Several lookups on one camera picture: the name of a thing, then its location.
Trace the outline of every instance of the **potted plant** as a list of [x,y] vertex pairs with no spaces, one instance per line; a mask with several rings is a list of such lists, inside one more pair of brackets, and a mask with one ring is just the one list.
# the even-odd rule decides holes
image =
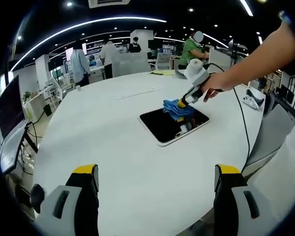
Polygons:
[[23,95],[23,102],[26,103],[30,99],[31,93],[29,91],[26,91]]

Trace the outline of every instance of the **light blue shirt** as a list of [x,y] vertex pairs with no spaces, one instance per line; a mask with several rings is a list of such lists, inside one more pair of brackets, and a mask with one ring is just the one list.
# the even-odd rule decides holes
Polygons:
[[78,83],[83,79],[84,74],[90,74],[89,62],[82,49],[74,49],[70,60],[74,82]]

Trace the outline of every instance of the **ceiling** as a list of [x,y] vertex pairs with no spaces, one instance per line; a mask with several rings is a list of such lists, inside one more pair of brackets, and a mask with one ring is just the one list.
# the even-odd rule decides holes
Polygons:
[[[69,1],[73,3],[71,7],[66,5]],[[144,29],[144,27],[154,30],[158,37],[168,38],[171,36],[171,38],[179,40],[185,39],[187,37],[185,34],[190,34],[190,28],[200,30],[226,44],[231,35],[236,43],[245,45],[250,53],[259,46],[257,31],[265,39],[280,25],[280,20],[277,17],[278,9],[270,3],[261,4],[256,0],[246,0],[254,14],[253,17],[250,17],[239,0],[184,0],[176,2],[172,0],[131,0],[128,5],[90,9],[88,0],[39,1],[36,5],[33,5],[31,12],[25,18],[24,21],[27,24],[21,25],[19,35],[22,36],[22,40],[17,40],[16,55],[14,60],[9,62],[8,67],[11,69],[20,55],[26,53],[48,36],[79,23],[107,17],[139,16],[161,19],[167,22],[113,20],[78,27],[57,35],[39,46],[15,69],[32,63],[33,58],[38,58],[42,54],[48,54],[51,51],[62,53],[64,47],[59,47],[77,38],[87,39],[87,43],[89,43],[103,39],[102,35],[90,37],[91,35],[114,32],[108,35],[124,37],[129,36],[129,31]],[[193,12],[188,11],[188,8],[191,7],[194,9]],[[221,46],[207,37],[204,38],[203,43]]]

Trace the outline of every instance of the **black cable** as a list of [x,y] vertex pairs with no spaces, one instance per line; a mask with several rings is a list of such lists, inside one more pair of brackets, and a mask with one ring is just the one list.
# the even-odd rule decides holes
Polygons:
[[[205,69],[208,69],[208,68],[210,67],[210,65],[215,65],[217,68],[219,68],[220,70],[222,70],[222,71],[224,72],[224,69],[221,68],[220,66],[218,66],[218,65],[215,64],[215,63],[209,63],[209,64],[206,64],[204,68],[205,68]],[[248,137],[248,132],[247,132],[247,126],[246,126],[246,121],[245,121],[244,112],[243,112],[243,110],[242,110],[241,103],[240,103],[240,100],[239,100],[239,98],[238,98],[238,96],[237,96],[237,93],[236,93],[235,88],[233,88],[233,90],[234,90],[234,93],[235,93],[235,95],[236,95],[236,98],[237,98],[238,104],[239,104],[239,106],[240,106],[240,111],[241,111],[242,119],[243,119],[243,121],[244,121],[245,132],[246,132],[247,143],[248,143],[248,154],[247,154],[247,158],[246,158],[245,165],[244,165],[244,167],[243,167],[242,170],[241,170],[241,173],[242,173],[243,170],[245,169],[246,165],[247,165],[247,162],[248,162],[248,158],[249,158],[249,154],[250,154],[250,143],[249,143],[249,137]]]
[[[33,137],[36,137],[35,135],[33,135],[33,134],[31,134],[29,131],[28,131],[28,134],[30,134],[30,135],[32,135]],[[38,138],[43,138],[43,137],[41,137],[41,136],[37,136]]]
[[25,174],[28,174],[28,175],[32,176],[33,174],[31,174],[31,173],[29,173],[29,172],[27,172],[27,171],[25,170],[25,164],[24,164],[24,159],[23,159],[23,151],[22,151],[22,148],[20,149],[20,151],[21,151],[21,160],[22,160],[23,165],[19,162],[19,160],[18,160],[18,162],[19,162],[19,164],[20,164],[20,166],[21,166],[23,172],[24,172]]
[[249,143],[249,137],[248,137],[248,132],[247,132],[247,126],[246,126],[246,121],[245,121],[244,112],[242,111],[241,103],[240,103],[240,101],[239,101],[239,98],[238,98],[238,96],[237,96],[237,93],[236,93],[235,88],[233,88],[233,90],[234,90],[234,92],[235,92],[235,95],[236,95],[237,101],[238,101],[239,106],[240,106],[242,119],[243,119],[243,121],[244,121],[244,125],[245,125],[245,132],[246,132],[246,137],[247,137],[247,143],[248,143],[248,154],[247,154],[247,158],[246,158],[245,165],[244,165],[244,167],[243,167],[242,170],[241,170],[241,173],[242,173],[242,172],[244,171],[246,165],[247,165],[247,162],[248,162],[248,158],[249,158],[249,154],[250,154],[250,143]]
[[36,138],[36,147],[37,147],[37,145],[38,145],[38,142],[37,142],[37,133],[36,133],[36,129],[35,129],[35,125],[34,125],[34,123],[33,122],[29,122],[29,124],[31,125],[32,124],[32,126],[33,126],[33,128],[34,128],[34,132],[35,132],[35,138]]

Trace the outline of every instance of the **round table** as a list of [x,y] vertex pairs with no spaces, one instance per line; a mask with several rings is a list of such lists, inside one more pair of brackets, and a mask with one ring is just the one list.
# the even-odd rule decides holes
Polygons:
[[[65,185],[78,166],[96,163],[100,235],[173,236],[183,231],[213,207],[215,165],[241,170],[248,152],[233,91],[192,104],[210,122],[166,147],[157,145],[139,115],[162,108],[164,99],[181,98],[190,88],[188,80],[176,76],[139,73],[69,92],[40,144],[33,184],[49,194]],[[236,87],[240,100],[246,89]],[[255,111],[241,104],[252,149],[264,107]]]

